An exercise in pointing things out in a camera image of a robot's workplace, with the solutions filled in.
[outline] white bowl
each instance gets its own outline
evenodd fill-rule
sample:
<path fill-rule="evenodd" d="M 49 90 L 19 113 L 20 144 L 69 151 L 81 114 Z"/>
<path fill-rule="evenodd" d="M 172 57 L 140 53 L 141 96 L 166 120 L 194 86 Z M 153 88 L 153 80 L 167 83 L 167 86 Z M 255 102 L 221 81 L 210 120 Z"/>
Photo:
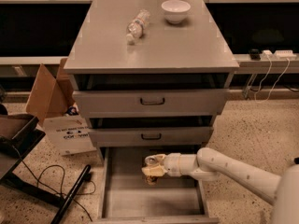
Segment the white bowl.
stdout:
<path fill-rule="evenodd" d="M 168 0 L 162 3 L 165 18 L 173 24 L 179 24 L 187 18 L 191 6 L 181 0 Z"/>

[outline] bottle cap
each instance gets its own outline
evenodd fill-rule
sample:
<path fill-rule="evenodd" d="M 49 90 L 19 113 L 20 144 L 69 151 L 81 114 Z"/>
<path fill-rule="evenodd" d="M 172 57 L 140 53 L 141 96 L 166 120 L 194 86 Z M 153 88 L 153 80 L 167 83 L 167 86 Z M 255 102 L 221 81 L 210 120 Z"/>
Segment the bottle cap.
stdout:
<path fill-rule="evenodd" d="M 126 38 L 129 45 L 133 45 L 135 43 L 135 38 L 132 34 L 127 34 Z"/>

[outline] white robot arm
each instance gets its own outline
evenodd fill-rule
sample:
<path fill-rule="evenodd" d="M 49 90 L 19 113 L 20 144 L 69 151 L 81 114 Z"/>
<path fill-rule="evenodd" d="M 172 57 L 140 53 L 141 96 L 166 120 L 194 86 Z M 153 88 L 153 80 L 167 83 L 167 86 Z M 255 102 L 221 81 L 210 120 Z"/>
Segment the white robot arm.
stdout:
<path fill-rule="evenodd" d="M 208 147 L 196 154 L 172 153 L 148 156 L 142 172 L 149 184 L 159 176 L 189 175 L 196 180 L 213 181 L 219 174 L 274 205 L 272 224 L 299 223 L 299 165 L 289 168 L 282 177 L 229 158 Z"/>

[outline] electrical cord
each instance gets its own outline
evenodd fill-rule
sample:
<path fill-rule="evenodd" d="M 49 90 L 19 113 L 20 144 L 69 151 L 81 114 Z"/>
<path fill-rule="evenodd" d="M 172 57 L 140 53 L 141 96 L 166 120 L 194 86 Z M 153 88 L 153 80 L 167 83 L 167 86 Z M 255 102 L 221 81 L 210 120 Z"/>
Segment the electrical cord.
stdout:
<path fill-rule="evenodd" d="M 252 91 L 252 92 L 258 92 L 258 91 L 261 91 L 263 89 L 263 86 L 261 87 L 261 89 L 260 90 L 254 90 L 252 87 L 250 88 L 250 91 Z"/>
<path fill-rule="evenodd" d="M 267 73 L 265 74 L 265 76 L 263 77 L 263 79 L 260 81 L 259 89 L 258 89 L 256 92 L 254 92 L 254 100 L 255 100 L 255 101 L 257 101 L 257 100 L 256 100 L 256 95 L 257 95 L 257 94 L 261 91 L 261 89 L 262 89 L 262 83 L 263 83 L 263 81 L 268 77 L 268 75 L 269 75 L 269 73 L 270 73 L 270 70 L 271 70 L 271 68 L 272 68 L 272 61 L 271 61 L 271 59 L 269 58 L 268 55 L 266 55 L 266 57 L 267 57 L 267 59 L 268 59 L 269 62 L 270 62 L 270 66 L 269 66 L 269 69 L 268 69 Z"/>
<path fill-rule="evenodd" d="M 24 161 L 23 158 L 21 157 L 21 154 L 20 154 L 19 150 L 16 149 L 14 146 L 12 146 L 12 147 L 13 147 L 13 148 L 16 150 L 16 152 L 18 153 L 19 158 L 21 159 L 21 162 L 24 164 L 24 166 L 27 168 L 27 170 L 30 172 L 30 174 L 33 176 L 33 178 L 37 181 L 37 184 L 36 184 L 37 187 L 38 187 L 38 184 L 41 184 L 41 185 L 47 187 L 48 189 L 51 189 L 52 191 L 54 191 L 54 192 L 55 192 L 55 193 L 54 193 L 55 195 L 56 195 L 56 194 L 59 194 L 60 197 L 62 197 L 62 195 L 67 196 L 67 194 L 63 193 L 63 184 L 64 184 L 64 176 L 65 176 L 65 169 L 64 169 L 63 166 L 61 166 L 61 165 L 57 165 L 57 164 L 48 166 L 47 168 L 45 168 L 45 169 L 42 171 L 42 173 L 41 173 L 41 174 L 39 175 L 39 177 L 37 178 L 36 175 L 32 172 L 32 170 L 28 167 L 28 165 L 25 163 L 25 161 Z M 51 167 L 60 167 L 60 168 L 62 168 L 62 170 L 63 170 L 63 177 L 62 177 L 62 181 L 61 181 L 60 192 L 58 192 L 57 190 L 53 189 L 53 188 L 50 187 L 49 185 L 44 184 L 43 182 L 40 181 L 40 178 L 41 178 L 42 175 L 45 173 L 45 171 L 47 171 L 47 170 L 48 170 L 49 168 L 51 168 Z M 91 194 L 95 193 L 96 186 L 95 186 L 94 182 L 92 182 L 92 181 L 89 181 L 89 182 L 93 183 L 94 190 L 93 190 L 92 192 L 89 192 L 89 193 L 79 193 L 79 194 L 77 194 L 77 195 L 91 195 Z M 87 216 L 88 216 L 88 218 L 90 219 L 90 221 L 93 221 L 93 219 L 92 219 L 90 213 L 86 210 L 86 208 L 85 208 L 83 205 L 81 205 L 81 204 L 80 204 L 77 200 L 75 200 L 74 198 L 72 198 L 72 201 L 74 201 L 77 205 L 79 205 L 79 206 L 84 210 L 84 212 L 87 214 Z"/>
<path fill-rule="evenodd" d="M 269 72 L 270 72 L 270 70 L 271 70 L 271 67 L 272 67 L 272 61 L 271 61 L 271 59 L 269 58 L 268 55 L 266 55 L 266 57 L 268 58 L 268 60 L 269 60 L 269 62 L 270 62 L 270 66 L 269 66 L 269 69 L 268 69 L 266 75 L 264 76 L 264 78 L 263 78 L 263 79 L 261 80 L 261 82 L 260 82 L 259 89 L 258 89 L 256 92 L 254 92 L 254 100 L 255 100 L 255 102 L 257 102 L 257 103 L 262 103 L 262 102 L 265 102 L 265 101 L 269 100 L 270 95 L 271 95 L 273 89 L 275 88 L 276 84 L 279 82 L 280 78 L 286 73 L 286 71 L 288 70 L 288 68 L 289 68 L 289 66 L 290 66 L 290 59 L 287 58 L 288 64 L 287 64 L 286 68 L 284 69 L 284 71 L 279 75 L 278 79 L 275 81 L 275 83 L 274 83 L 274 85 L 272 86 L 270 92 L 268 93 L 268 97 L 267 97 L 265 100 L 257 101 L 257 99 L 256 99 L 256 94 L 257 94 L 258 92 L 261 91 L 262 82 L 267 78 L 267 76 L 269 75 Z"/>
<path fill-rule="evenodd" d="M 284 87 L 289 89 L 292 92 L 299 92 L 299 87 L 298 86 L 292 87 L 292 86 L 285 85 Z"/>

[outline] cardboard box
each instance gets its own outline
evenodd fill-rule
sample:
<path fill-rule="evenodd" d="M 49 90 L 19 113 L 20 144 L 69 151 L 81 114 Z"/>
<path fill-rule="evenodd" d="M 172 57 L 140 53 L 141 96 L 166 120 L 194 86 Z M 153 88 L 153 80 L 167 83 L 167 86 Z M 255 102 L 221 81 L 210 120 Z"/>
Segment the cardboard box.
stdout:
<path fill-rule="evenodd" d="M 39 119 L 46 136 L 59 149 L 61 155 L 94 151 L 88 135 L 90 129 L 81 116 L 64 116 L 74 103 L 73 88 L 64 72 L 66 59 L 62 59 L 57 77 L 47 67 L 40 65 L 31 90 L 26 112 Z"/>

